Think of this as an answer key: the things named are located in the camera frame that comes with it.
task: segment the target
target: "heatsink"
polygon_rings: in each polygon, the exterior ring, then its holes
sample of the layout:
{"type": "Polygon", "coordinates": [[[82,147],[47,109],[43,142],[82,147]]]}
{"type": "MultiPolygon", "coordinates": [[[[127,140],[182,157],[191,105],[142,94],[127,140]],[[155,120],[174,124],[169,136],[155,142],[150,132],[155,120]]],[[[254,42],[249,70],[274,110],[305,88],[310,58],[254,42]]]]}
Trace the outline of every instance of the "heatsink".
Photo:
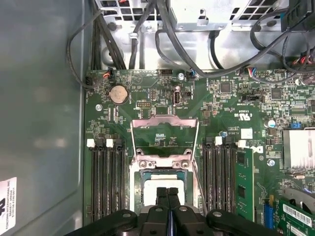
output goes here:
{"type": "Polygon", "coordinates": [[[314,169],[315,130],[284,130],[283,154],[285,167],[314,169]]]}

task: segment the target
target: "barcode label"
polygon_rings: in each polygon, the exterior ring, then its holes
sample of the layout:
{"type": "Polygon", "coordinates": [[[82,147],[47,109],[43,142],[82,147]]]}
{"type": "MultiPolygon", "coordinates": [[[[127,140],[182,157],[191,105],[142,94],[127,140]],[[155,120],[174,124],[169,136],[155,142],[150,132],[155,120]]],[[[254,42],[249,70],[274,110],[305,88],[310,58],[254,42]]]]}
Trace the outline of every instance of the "barcode label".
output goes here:
{"type": "Polygon", "coordinates": [[[299,231],[297,228],[291,225],[291,232],[294,233],[296,236],[307,236],[306,234],[299,231]]]}
{"type": "Polygon", "coordinates": [[[308,216],[299,213],[297,210],[294,210],[293,208],[283,204],[283,211],[290,216],[294,217],[295,219],[301,221],[302,223],[312,227],[312,219],[309,218],[308,216]]]}

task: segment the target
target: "blue pcie slot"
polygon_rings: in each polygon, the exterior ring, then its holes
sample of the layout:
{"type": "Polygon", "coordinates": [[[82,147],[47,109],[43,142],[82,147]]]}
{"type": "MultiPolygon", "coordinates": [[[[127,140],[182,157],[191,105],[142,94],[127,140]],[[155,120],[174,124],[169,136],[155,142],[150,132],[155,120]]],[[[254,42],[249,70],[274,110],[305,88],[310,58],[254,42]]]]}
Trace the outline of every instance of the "blue pcie slot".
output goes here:
{"type": "Polygon", "coordinates": [[[274,219],[273,219],[274,210],[269,204],[264,205],[264,224],[268,229],[273,229],[274,219]]]}

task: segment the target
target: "integrated circuit chip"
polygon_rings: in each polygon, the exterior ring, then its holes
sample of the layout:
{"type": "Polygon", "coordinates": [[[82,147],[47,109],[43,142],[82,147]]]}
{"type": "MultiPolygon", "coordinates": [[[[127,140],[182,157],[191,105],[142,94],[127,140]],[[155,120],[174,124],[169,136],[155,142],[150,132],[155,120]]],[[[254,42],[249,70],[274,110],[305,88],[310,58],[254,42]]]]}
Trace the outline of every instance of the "integrated circuit chip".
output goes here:
{"type": "Polygon", "coordinates": [[[273,88],[271,89],[271,99],[281,99],[282,98],[282,89],[273,88]]]}
{"type": "Polygon", "coordinates": [[[237,194],[238,196],[245,198],[245,188],[242,186],[237,186],[237,194]]]}
{"type": "Polygon", "coordinates": [[[311,112],[315,113],[315,100],[311,101],[311,112]]]}
{"type": "Polygon", "coordinates": [[[231,83],[229,83],[229,82],[222,82],[221,83],[221,92],[231,93],[232,92],[231,83]]]}
{"type": "Polygon", "coordinates": [[[245,164],[245,153],[238,152],[237,153],[237,163],[245,164]]]}

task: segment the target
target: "warning label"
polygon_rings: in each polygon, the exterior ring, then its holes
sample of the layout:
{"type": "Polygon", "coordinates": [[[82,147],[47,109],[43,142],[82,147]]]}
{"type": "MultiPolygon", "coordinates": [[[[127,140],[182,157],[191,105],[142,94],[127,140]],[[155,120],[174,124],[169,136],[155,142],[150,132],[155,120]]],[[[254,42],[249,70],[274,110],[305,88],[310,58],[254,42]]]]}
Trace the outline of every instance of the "warning label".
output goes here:
{"type": "Polygon", "coordinates": [[[16,177],[0,182],[0,235],[15,226],[16,177]]]}

